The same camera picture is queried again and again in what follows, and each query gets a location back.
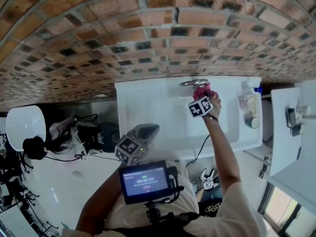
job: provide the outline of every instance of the faucet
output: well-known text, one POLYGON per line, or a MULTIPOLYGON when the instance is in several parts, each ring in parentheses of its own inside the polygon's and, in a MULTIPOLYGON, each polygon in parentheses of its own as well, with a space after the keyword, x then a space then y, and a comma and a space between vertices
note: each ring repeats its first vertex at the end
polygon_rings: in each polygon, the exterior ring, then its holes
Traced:
POLYGON ((182 87, 194 86, 196 88, 196 87, 204 87, 207 84, 208 84, 208 79, 196 79, 196 80, 182 82, 179 85, 182 87))

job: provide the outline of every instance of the bracelet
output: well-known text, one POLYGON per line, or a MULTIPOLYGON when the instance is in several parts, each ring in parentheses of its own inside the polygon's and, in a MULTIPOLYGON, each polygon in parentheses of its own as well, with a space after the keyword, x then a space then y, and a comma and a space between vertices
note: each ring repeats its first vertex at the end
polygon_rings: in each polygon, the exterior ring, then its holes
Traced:
POLYGON ((218 118, 214 117, 213 115, 211 115, 210 113, 207 113, 204 115, 204 117, 208 117, 209 119, 212 119, 214 121, 217 121, 218 122, 218 118))

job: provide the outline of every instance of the hand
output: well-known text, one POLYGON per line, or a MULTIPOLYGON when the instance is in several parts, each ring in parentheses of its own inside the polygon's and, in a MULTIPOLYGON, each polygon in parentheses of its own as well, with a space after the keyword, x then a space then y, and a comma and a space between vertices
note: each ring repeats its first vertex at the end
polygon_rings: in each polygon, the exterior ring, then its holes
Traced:
POLYGON ((222 106, 221 106, 221 100, 219 99, 219 96, 217 93, 212 94, 210 102, 213 105, 213 109, 209 112, 209 114, 218 119, 222 106))

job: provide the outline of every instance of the white sink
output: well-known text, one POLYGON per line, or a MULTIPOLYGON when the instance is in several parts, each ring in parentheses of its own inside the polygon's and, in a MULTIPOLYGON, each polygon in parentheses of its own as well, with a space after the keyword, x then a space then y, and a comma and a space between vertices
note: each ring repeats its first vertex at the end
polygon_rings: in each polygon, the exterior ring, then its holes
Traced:
MULTIPOLYGON (((260 78, 198 77, 208 79, 211 89, 222 100, 220 125, 235 152, 258 147, 262 143, 262 126, 256 130, 245 125, 238 95, 242 83, 259 86, 260 78)), ((199 152, 208 131, 202 118, 193 118, 187 104, 193 101, 192 86, 179 83, 196 78, 149 79, 116 83, 118 120, 121 136, 141 123, 160 125, 151 145, 148 159, 193 159, 199 152)), ((261 98, 257 99, 257 114, 262 124, 261 98)), ((214 155, 211 140, 204 145, 200 158, 214 155)))

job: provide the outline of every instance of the red object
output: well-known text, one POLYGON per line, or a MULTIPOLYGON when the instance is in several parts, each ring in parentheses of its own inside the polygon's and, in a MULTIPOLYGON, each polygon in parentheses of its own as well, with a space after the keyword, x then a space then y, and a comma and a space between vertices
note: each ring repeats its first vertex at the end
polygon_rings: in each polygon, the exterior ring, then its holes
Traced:
POLYGON ((208 83, 204 87, 198 87, 193 93, 193 99, 198 100, 204 96, 211 98, 213 94, 217 94, 216 91, 211 90, 211 84, 208 83))

